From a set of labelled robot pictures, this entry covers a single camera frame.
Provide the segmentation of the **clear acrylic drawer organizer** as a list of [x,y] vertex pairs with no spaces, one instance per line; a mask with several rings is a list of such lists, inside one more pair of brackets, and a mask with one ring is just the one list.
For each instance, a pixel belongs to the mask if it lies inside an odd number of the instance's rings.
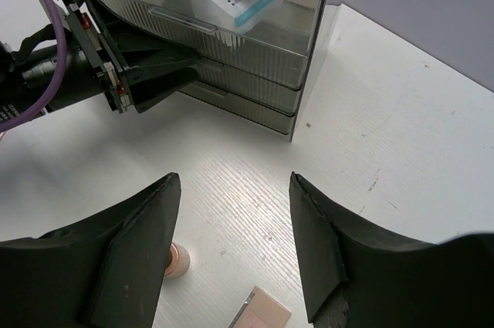
[[343,0],[283,0],[243,34],[141,0],[96,1],[140,30],[198,51],[198,79],[184,94],[292,137]]

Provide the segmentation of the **beige foundation bottle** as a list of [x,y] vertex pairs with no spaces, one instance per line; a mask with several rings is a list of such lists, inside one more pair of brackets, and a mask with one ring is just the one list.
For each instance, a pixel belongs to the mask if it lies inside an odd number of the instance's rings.
[[182,277],[188,271],[190,263],[191,258],[187,249],[172,242],[164,278],[176,279]]

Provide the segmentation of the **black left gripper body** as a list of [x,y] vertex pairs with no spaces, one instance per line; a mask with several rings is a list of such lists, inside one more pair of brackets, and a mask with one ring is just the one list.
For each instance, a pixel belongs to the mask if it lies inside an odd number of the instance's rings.
[[49,24],[1,45],[1,114],[43,116],[103,94],[110,109],[127,106],[127,74],[118,73],[100,23],[123,21],[96,0],[39,0]]

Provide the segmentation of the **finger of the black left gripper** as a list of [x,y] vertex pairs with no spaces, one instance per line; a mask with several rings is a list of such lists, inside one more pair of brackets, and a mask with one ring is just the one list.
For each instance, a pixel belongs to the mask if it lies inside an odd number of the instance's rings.
[[123,21],[100,23],[118,73],[172,73],[193,66],[200,58],[188,46],[161,39]]
[[197,79],[198,72],[190,67],[167,74],[130,67],[127,69],[127,106],[133,106],[138,113],[146,112]]

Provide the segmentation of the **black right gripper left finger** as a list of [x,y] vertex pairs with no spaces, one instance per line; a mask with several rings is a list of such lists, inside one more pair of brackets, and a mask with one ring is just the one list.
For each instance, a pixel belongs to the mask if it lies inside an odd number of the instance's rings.
[[1,244],[3,327],[150,327],[178,219],[175,173],[39,238]]

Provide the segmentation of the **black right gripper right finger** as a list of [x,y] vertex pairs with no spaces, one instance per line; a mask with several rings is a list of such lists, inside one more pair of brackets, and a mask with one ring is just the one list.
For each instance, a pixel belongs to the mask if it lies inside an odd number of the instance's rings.
[[493,236],[433,244],[391,232],[292,174],[289,203],[315,327],[491,327]]

